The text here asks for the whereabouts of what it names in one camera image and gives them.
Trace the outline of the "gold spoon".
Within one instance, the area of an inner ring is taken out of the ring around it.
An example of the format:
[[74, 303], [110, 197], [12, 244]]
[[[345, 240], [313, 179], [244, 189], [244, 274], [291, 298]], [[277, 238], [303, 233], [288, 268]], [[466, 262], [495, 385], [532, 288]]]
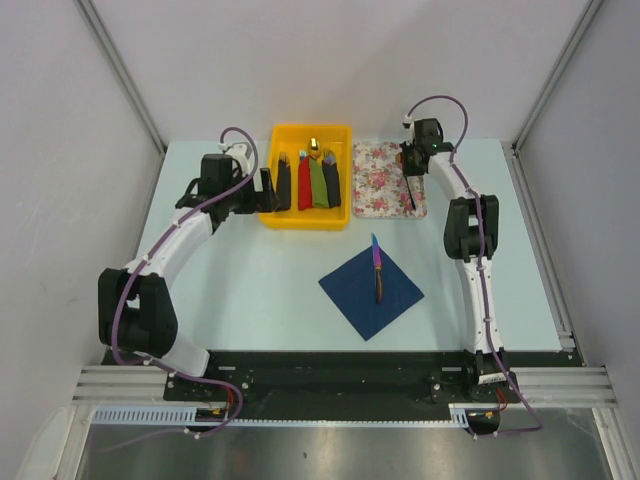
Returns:
[[319, 141], [316, 138], [310, 139], [308, 153], [309, 153], [309, 156], [312, 158], [318, 158], [321, 155], [322, 150], [321, 150]]

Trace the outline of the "iridescent rainbow knife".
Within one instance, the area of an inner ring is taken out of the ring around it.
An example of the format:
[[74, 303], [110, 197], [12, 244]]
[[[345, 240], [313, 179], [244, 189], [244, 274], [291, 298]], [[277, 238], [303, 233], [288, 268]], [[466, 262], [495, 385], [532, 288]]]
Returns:
[[371, 243], [373, 268], [375, 274], [375, 298], [376, 303], [380, 304], [383, 298], [382, 257], [379, 242], [375, 234], [371, 235]]

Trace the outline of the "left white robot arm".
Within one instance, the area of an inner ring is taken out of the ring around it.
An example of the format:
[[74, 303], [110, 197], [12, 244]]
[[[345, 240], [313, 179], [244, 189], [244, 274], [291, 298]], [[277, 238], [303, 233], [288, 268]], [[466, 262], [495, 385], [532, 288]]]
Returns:
[[199, 176], [175, 204], [168, 230], [149, 252], [121, 269], [105, 269], [98, 280], [100, 341], [186, 374], [187, 389], [202, 400], [219, 392], [221, 376], [208, 367], [208, 350], [180, 331], [170, 287], [229, 215], [279, 207], [271, 172], [258, 168], [252, 153], [249, 143], [241, 142], [204, 155]]

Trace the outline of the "black napkin roll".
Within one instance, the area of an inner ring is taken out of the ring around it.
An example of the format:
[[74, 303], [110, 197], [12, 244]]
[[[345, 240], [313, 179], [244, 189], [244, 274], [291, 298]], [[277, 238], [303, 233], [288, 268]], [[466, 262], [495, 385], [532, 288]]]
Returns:
[[291, 178], [289, 157], [285, 152], [280, 152], [276, 179], [278, 211], [287, 211], [291, 208]]
[[322, 161], [322, 170], [327, 188], [327, 199], [330, 208], [341, 205], [340, 178], [337, 159], [333, 152], [328, 151]]

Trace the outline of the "yellow plastic bin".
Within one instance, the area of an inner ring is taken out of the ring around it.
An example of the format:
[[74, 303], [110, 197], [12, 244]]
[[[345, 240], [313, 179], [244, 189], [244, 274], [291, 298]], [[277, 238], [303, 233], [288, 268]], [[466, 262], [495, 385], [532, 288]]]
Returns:
[[260, 220], [272, 229], [339, 231], [351, 211], [352, 130], [347, 125], [280, 124], [267, 166], [283, 205]]

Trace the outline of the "black napkin roll left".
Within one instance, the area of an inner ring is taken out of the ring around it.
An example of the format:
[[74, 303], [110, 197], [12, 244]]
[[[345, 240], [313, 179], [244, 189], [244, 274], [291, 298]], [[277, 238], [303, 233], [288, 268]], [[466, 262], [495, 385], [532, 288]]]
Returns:
[[291, 178], [289, 157], [285, 152], [280, 152], [276, 179], [278, 211], [287, 211], [291, 208]]

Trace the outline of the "dark blue paper napkin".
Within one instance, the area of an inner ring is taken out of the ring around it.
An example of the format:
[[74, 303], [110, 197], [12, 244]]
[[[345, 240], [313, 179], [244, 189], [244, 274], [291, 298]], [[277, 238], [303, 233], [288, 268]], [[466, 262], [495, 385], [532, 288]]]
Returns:
[[368, 341], [424, 298], [418, 286], [381, 249], [383, 298], [375, 298], [371, 246], [319, 280], [360, 337]]

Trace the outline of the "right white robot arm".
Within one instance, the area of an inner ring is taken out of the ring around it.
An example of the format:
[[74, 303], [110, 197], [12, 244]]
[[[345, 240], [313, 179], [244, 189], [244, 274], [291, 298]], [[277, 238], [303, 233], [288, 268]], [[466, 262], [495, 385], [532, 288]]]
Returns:
[[472, 185], [457, 163], [457, 147], [444, 139], [435, 118], [403, 122], [408, 139], [399, 154], [407, 177], [433, 177], [448, 199], [443, 243], [458, 271], [468, 322], [465, 355], [469, 364], [461, 376], [463, 393], [473, 401], [493, 396], [502, 401], [517, 391], [495, 318], [492, 291], [492, 260], [497, 250], [499, 200], [483, 195]]

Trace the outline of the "red napkin roll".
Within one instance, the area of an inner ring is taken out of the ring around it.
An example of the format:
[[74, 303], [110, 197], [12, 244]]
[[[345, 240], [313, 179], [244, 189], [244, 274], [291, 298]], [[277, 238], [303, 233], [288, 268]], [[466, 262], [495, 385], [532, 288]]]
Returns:
[[298, 210], [304, 211], [312, 207], [309, 156], [305, 150], [301, 150], [298, 165]]

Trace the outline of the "floral rectangular tray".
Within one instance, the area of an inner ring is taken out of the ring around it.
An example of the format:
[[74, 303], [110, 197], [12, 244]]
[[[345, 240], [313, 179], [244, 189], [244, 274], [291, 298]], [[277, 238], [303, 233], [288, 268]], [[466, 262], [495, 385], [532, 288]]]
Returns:
[[411, 210], [397, 142], [356, 142], [352, 149], [352, 210], [362, 219], [420, 219], [427, 215], [422, 177], [411, 177], [415, 211]]

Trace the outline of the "green napkin roll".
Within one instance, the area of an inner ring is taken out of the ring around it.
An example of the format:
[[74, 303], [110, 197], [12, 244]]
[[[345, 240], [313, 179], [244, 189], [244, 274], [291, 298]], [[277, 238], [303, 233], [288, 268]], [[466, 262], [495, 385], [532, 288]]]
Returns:
[[323, 168], [318, 160], [311, 158], [309, 160], [311, 194], [314, 208], [328, 208], [328, 191]]

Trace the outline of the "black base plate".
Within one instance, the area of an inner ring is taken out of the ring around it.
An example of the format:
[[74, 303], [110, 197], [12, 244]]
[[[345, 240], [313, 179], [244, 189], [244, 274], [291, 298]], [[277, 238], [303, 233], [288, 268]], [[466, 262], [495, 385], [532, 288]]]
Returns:
[[469, 353], [216, 352], [205, 382], [154, 367], [100, 366], [103, 397], [118, 403], [224, 406], [240, 392], [240, 419], [414, 422], [442, 420], [454, 403], [517, 403], [491, 356]]

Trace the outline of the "black napkin roll right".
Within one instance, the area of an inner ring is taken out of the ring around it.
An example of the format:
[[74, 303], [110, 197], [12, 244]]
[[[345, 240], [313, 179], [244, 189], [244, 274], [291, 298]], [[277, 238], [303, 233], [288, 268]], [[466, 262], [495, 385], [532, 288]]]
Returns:
[[337, 159], [333, 152], [328, 151], [322, 161], [322, 170], [327, 188], [327, 199], [330, 208], [341, 205], [340, 178]]

